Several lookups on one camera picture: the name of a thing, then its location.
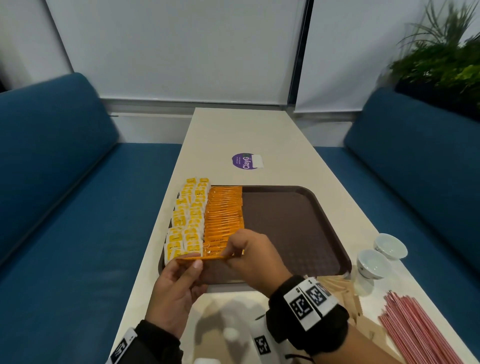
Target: purple sticker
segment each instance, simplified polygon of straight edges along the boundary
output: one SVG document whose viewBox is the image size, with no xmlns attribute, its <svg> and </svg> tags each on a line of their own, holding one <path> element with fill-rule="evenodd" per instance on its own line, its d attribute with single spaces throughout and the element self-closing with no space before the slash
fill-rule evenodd
<svg viewBox="0 0 480 364">
<path fill-rule="evenodd" d="M 243 170 L 255 170 L 252 164 L 251 153 L 240 153 L 232 157 L 232 162 L 235 167 L 242 168 Z"/>
</svg>

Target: white table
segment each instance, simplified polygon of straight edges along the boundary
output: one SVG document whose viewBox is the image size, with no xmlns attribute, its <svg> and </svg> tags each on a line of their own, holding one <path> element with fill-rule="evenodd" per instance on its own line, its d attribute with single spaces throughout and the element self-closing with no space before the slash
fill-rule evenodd
<svg viewBox="0 0 480 364">
<path fill-rule="evenodd" d="M 242 170 L 233 166 L 232 157 L 238 153 L 260 154 L 264 168 Z M 196 109 L 117 337 L 112 343 L 114 346 L 126 329 L 135 327 L 145 315 L 153 284 L 158 277 L 157 265 L 174 200 L 182 183 L 191 176 L 208 177 L 212 184 L 298 185 L 308 188 L 316 195 L 352 264 L 355 264 L 360 250 L 372 248 L 378 234 L 285 112 Z M 373 286 L 361 280 L 356 283 L 364 314 L 378 322 L 377 317 L 384 306 L 383 296 L 389 290 L 415 297 L 462 361 L 478 363 L 405 266 L 399 261 L 392 265 L 394 272 L 391 277 L 376 281 Z M 208 330 L 226 326 L 235 327 L 240 332 L 239 343 L 229 347 L 230 354 L 241 356 L 242 363 L 259 363 L 246 322 L 263 314 L 267 307 L 267 299 L 255 291 L 205 294 L 194 304 L 181 338 L 184 362 L 192 362 L 195 335 L 198 344 L 201 332 L 207 331 L 203 336 L 205 350 L 209 339 L 218 339 L 218 334 Z"/>
</svg>

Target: seat cushion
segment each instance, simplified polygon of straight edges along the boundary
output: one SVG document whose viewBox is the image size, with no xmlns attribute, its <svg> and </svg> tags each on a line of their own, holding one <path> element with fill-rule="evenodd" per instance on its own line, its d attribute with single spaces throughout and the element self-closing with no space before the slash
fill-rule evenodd
<svg viewBox="0 0 480 364">
<path fill-rule="evenodd" d="M 344 148 L 315 149 L 377 230 L 405 243 L 408 256 L 402 262 L 480 359 L 480 282 L 474 271 L 353 154 Z"/>
<path fill-rule="evenodd" d="M 5 92 L 0 110 L 1 265 L 119 135 L 80 73 Z"/>
<path fill-rule="evenodd" d="M 345 145 L 480 277 L 480 123 L 389 88 L 369 98 Z"/>
<path fill-rule="evenodd" d="M 108 357 L 181 145 L 119 144 L 0 271 L 0 363 Z"/>
</svg>

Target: wristband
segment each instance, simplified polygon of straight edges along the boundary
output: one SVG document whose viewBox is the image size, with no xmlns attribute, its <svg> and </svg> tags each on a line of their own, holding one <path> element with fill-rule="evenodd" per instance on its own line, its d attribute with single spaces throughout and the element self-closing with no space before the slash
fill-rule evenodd
<svg viewBox="0 0 480 364">
<path fill-rule="evenodd" d="M 345 341 L 348 311 L 315 278 L 289 278 L 268 305 L 267 328 L 277 343 L 288 339 L 312 356 L 334 352 Z"/>
</svg>

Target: small ceramic cup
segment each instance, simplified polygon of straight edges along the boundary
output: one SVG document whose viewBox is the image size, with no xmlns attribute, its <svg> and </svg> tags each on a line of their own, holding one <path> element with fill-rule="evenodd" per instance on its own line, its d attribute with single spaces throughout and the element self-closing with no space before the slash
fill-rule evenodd
<svg viewBox="0 0 480 364">
<path fill-rule="evenodd" d="M 408 254 L 405 244 L 395 236 L 383 233 L 376 237 L 373 248 L 391 260 L 405 258 Z"/>
<path fill-rule="evenodd" d="M 387 277 L 392 267 L 382 253 L 373 249 L 362 250 L 357 257 L 357 268 L 367 279 L 382 279 Z"/>
</svg>

